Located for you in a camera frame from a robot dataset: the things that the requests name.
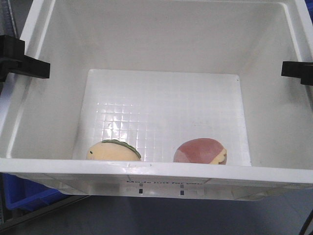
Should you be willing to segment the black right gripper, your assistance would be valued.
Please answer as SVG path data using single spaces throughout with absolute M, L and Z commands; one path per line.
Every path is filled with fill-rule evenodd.
M 300 78 L 302 85 L 313 85 L 313 63 L 312 62 L 295 62 L 283 61 L 282 76 Z

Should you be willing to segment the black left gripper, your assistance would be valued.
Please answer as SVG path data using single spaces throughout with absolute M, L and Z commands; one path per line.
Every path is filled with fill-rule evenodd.
M 25 42 L 8 35 L 0 36 L 0 81 L 9 73 L 35 78 L 50 78 L 50 63 L 24 55 Z

